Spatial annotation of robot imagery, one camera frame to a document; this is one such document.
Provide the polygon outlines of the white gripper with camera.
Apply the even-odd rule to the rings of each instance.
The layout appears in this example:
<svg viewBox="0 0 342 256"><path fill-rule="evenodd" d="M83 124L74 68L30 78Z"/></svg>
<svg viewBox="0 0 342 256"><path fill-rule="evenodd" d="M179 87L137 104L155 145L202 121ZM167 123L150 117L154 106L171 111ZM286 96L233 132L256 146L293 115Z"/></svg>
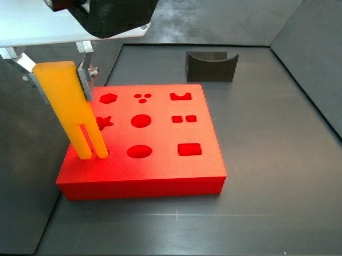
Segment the white gripper with camera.
<svg viewBox="0 0 342 256"><path fill-rule="evenodd" d="M78 76L89 101L94 100L93 40L142 37L159 0L0 0L0 57L23 80L47 96L34 74L35 61L15 46L76 42L83 60Z"/></svg>

